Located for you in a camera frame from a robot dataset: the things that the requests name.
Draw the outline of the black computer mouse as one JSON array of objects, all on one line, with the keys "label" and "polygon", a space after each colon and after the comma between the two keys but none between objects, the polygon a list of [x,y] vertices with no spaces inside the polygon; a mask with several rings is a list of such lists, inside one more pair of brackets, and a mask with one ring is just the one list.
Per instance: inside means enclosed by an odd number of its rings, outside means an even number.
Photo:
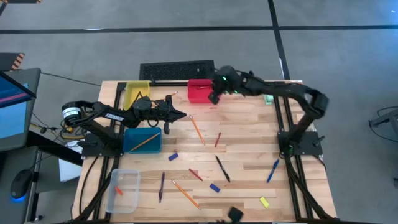
[{"label": "black computer mouse", "polygon": [[11,183],[10,193],[14,200],[22,198],[28,191],[33,172],[30,169],[21,170]]}]

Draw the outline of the clear plastic bin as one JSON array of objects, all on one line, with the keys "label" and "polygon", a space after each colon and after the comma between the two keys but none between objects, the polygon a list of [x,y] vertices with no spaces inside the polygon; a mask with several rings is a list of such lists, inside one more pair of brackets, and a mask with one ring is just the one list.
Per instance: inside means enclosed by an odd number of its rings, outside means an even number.
[{"label": "clear plastic bin", "polygon": [[[138,170],[115,169],[111,173],[105,211],[108,213],[133,213],[138,207],[141,175]],[[123,195],[115,191],[119,187]]]}]

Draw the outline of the grey side desk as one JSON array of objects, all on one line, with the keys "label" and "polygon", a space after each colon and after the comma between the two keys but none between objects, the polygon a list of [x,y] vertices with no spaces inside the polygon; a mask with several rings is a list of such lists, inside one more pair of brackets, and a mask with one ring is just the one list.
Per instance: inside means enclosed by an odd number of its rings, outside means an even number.
[{"label": "grey side desk", "polygon": [[19,199],[12,197],[11,185],[20,171],[31,169],[36,158],[36,147],[0,152],[0,224],[24,224],[32,184]]}]

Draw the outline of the black device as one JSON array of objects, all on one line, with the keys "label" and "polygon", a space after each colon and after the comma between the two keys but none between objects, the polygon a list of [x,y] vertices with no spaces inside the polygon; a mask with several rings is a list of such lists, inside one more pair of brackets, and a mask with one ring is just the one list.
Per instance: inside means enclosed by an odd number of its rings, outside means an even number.
[{"label": "black device", "polygon": [[240,224],[241,219],[243,217],[243,212],[237,209],[236,207],[231,207],[228,212],[228,218],[230,221],[227,220],[217,220],[217,224]]}]

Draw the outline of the yellow plastic bin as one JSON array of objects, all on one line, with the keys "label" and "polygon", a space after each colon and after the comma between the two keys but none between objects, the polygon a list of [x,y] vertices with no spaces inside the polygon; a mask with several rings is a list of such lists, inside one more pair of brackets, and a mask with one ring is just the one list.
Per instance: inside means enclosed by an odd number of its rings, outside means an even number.
[{"label": "yellow plastic bin", "polygon": [[140,98],[139,93],[141,93],[142,96],[150,96],[150,81],[139,80],[127,82],[123,103],[124,110],[128,110],[131,105]]}]

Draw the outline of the teal plastic bin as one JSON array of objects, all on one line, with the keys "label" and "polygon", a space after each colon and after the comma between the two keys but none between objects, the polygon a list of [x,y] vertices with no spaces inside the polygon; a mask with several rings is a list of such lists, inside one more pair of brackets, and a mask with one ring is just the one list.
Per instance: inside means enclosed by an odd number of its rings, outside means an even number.
[{"label": "teal plastic bin", "polygon": [[[156,128],[128,128],[124,132],[123,152],[128,154],[155,154],[162,150],[161,129]],[[152,136],[153,139],[132,150]]]}]

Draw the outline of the red plastic bin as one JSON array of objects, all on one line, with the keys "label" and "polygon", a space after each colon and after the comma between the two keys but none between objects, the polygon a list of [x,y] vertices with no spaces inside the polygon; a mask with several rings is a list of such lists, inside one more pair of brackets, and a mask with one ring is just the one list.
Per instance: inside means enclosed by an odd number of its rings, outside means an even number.
[{"label": "red plastic bin", "polygon": [[191,103],[210,103],[208,95],[212,92],[212,89],[196,90],[197,86],[211,86],[212,79],[190,79],[187,83],[188,100]]}]

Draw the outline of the white paper sheet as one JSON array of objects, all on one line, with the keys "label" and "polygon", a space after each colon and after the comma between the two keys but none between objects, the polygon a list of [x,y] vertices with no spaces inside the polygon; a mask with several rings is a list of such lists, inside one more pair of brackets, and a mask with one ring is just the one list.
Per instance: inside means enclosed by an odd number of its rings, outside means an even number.
[{"label": "white paper sheet", "polygon": [[[65,146],[79,154],[82,153],[82,147],[78,145],[78,141],[68,142]],[[72,164],[71,162],[59,159],[58,166],[61,182],[67,182],[69,180],[75,179],[81,174],[81,166]]]}]

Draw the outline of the grey metal stand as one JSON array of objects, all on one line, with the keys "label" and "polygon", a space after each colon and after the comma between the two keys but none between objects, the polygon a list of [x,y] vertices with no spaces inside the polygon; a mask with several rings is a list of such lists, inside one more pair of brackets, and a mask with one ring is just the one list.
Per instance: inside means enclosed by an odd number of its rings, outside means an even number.
[{"label": "grey metal stand", "polygon": [[[390,112],[380,115],[380,112],[385,111],[385,110],[389,110],[391,109]],[[377,115],[378,117],[372,120],[368,121],[368,126],[370,128],[370,130],[378,137],[391,141],[391,142],[395,142],[398,143],[398,139],[391,139],[391,138],[387,138],[385,136],[382,136],[380,134],[378,134],[374,128],[377,128],[379,125],[384,124],[384,123],[390,123],[392,126],[392,130],[394,132],[394,134],[398,137],[398,106],[388,106],[385,108],[381,108],[377,110]]]}]

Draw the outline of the black pen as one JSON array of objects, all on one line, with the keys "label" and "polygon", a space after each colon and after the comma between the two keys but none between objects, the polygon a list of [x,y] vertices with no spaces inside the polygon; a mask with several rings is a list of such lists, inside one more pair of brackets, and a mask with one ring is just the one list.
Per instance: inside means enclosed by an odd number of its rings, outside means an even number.
[{"label": "black pen", "polygon": [[216,158],[216,161],[217,161],[218,165],[220,166],[220,168],[221,168],[221,170],[222,170],[224,176],[226,177],[226,180],[230,183],[230,182],[231,182],[231,179],[230,179],[228,173],[225,171],[225,169],[224,169],[224,167],[223,167],[223,165],[222,165],[222,163],[221,163],[219,157],[218,157],[218,156],[215,156],[215,158]]}]

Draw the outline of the purple pen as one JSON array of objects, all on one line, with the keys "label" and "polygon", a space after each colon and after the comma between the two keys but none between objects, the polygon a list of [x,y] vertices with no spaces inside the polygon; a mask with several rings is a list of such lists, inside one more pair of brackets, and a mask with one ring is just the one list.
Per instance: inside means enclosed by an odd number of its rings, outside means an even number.
[{"label": "purple pen", "polygon": [[160,184],[160,189],[159,189],[159,203],[161,203],[161,201],[162,201],[163,190],[164,190],[164,181],[165,181],[165,172],[162,173],[162,177],[161,177],[161,184]]}]

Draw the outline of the laptop with blue screen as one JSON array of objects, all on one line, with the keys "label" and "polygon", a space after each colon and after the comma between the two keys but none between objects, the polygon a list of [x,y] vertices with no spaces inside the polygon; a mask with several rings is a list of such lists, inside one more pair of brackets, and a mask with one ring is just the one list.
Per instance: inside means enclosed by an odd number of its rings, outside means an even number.
[{"label": "laptop with blue screen", "polygon": [[41,69],[0,71],[0,152],[24,147]]}]

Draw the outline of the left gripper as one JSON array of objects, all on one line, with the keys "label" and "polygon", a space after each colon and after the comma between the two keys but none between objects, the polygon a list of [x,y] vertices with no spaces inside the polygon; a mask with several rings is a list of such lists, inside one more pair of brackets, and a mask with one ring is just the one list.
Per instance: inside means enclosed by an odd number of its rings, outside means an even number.
[{"label": "left gripper", "polygon": [[170,123],[173,123],[174,121],[177,121],[179,119],[182,119],[186,117],[186,113],[176,110],[172,104],[172,95],[167,95],[164,100],[154,100],[154,117],[156,121],[160,121],[156,117],[156,106],[161,106],[164,109],[167,109],[168,112],[171,114],[164,119],[164,133],[165,134],[170,134],[170,128],[169,125]]}]

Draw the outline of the blue pen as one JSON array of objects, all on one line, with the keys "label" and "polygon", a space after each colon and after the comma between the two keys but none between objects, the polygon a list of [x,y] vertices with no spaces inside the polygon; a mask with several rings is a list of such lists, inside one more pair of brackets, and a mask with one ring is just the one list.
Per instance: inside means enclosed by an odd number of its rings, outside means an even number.
[{"label": "blue pen", "polygon": [[269,183],[269,182],[271,181],[272,176],[274,175],[274,172],[275,172],[275,170],[276,170],[276,168],[277,168],[278,165],[279,165],[279,159],[277,159],[277,160],[274,162],[274,164],[273,164],[273,166],[272,166],[272,170],[270,171],[269,176],[268,176],[268,178],[267,178],[267,180],[266,180],[267,183]]}]

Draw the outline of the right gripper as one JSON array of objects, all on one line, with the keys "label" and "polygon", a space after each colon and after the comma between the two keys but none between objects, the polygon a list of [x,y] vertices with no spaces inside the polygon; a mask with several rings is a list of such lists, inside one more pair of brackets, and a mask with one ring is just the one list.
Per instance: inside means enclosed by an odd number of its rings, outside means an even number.
[{"label": "right gripper", "polygon": [[217,105],[220,101],[219,95],[232,94],[231,82],[221,79],[212,80],[212,92],[208,95],[208,99],[214,105]]}]

